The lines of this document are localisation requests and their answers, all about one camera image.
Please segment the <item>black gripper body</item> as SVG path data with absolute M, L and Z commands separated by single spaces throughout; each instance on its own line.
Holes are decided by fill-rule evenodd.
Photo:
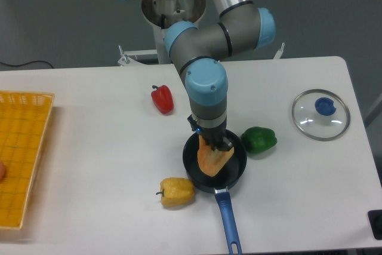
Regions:
M 216 119 L 200 119 L 190 115 L 187 120 L 190 123 L 191 129 L 203 139 L 212 139 L 216 141 L 226 136 L 226 118 L 222 118 L 223 114 Z

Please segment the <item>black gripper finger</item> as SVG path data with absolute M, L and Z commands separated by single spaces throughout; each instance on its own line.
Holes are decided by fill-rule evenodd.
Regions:
M 222 137 L 216 141 L 216 148 L 222 152 L 229 152 L 233 148 L 233 143 L 229 138 Z
M 212 139 L 205 139 L 205 144 L 209 146 L 213 152 L 217 150 L 217 146 Z

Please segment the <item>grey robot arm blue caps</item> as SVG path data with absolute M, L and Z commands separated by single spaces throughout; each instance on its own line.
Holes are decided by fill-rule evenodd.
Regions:
M 189 96 L 193 131 L 214 150 L 228 151 L 233 142 L 226 133 L 228 80 L 221 61 L 270 44 L 275 21 L 252 0 L 214 0 L 216 24 L 197 26 L 205 0 L 142 0 L 147 21 L 157 30 L 160 62 L 175 65 Z

